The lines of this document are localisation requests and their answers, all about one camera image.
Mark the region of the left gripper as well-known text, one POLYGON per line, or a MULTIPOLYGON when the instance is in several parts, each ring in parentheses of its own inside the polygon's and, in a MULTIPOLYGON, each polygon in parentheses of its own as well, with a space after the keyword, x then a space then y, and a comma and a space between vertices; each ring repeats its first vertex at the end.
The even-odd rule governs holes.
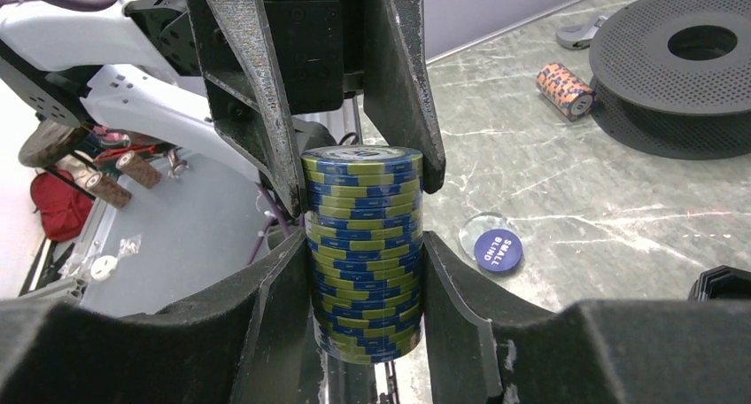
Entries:
POLYGON ((333 111, 362 87, 385 141, 423 155, 423 189, 444 184, 423 0, 140 0, 126 14, 182 75, 203 76, 213 126, 272 184, 306 204, 291 113, 333 111))

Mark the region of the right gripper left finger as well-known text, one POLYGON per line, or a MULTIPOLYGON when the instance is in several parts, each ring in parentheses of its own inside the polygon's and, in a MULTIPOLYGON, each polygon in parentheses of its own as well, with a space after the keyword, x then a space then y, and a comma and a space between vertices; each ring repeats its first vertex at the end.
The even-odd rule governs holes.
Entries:
POLYGON ((306 238, 154 315, 51 299, 1 305, 4 403, 294 403, 306 345, 306 238))

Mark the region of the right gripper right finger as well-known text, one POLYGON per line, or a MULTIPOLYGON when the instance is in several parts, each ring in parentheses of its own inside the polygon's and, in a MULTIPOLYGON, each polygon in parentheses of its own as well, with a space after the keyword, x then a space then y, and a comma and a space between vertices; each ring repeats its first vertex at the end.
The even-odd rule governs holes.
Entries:
POLYGON ((436 403, 747 403, 750 299, 585 300, 560 313, 424 236, 436 403))

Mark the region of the green blue chip stack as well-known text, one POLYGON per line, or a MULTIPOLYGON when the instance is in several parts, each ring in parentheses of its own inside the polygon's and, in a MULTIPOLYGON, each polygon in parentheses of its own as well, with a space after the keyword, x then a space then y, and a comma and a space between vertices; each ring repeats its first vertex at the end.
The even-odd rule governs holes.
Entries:
POLYGON ((330 146, 301 162, 317 343, 356 364, 409 354, 422 337, 422 153, 330 146))

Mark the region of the orange blue chip stack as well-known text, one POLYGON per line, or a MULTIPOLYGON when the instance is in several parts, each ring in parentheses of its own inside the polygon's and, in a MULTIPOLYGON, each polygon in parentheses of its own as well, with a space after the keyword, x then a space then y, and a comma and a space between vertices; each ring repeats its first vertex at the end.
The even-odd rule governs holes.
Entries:
POLYGON ((567 120, 585 117, 596 102, 594 89, 558 62, 542 67, 536 76, 536 83, 540 93, 567 120))

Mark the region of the black poker set case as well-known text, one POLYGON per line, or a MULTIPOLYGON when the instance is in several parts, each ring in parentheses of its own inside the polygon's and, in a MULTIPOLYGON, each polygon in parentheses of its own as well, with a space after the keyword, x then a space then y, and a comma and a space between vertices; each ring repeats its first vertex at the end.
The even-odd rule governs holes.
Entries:
POLYGON ((725 265, 704 271, 693 283, 687 299, 750 299, 750 272, 725 265))

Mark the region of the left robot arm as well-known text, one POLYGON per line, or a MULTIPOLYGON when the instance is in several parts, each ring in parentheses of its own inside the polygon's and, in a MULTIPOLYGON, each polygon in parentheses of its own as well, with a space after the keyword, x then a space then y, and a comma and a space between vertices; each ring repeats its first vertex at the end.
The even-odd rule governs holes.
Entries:
POLYGON ((144 134, 268 179, 299 214, 295 117, 362 95, 388 144, 446 157, 423 0, 1 0, 1 77, 45 119, 144 134))

